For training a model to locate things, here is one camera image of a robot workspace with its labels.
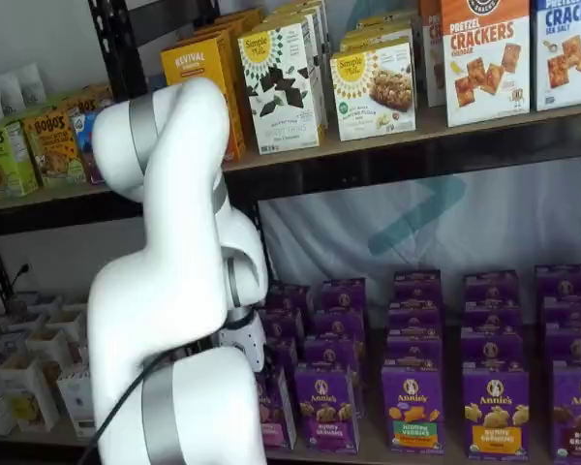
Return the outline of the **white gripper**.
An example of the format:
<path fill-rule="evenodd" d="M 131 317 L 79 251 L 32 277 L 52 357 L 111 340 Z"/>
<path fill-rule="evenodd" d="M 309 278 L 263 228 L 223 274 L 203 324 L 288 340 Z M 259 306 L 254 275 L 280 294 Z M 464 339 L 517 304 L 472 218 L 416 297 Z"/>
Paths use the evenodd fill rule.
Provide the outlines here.
<path fill-rule="evenodd" d="M 227 320 L 218 331 L 218 345 L 241 351 L 255 373 L 261 372 L 265 365 L 265 341 L 260 315 L 254 309 L 229 310 Z"/>

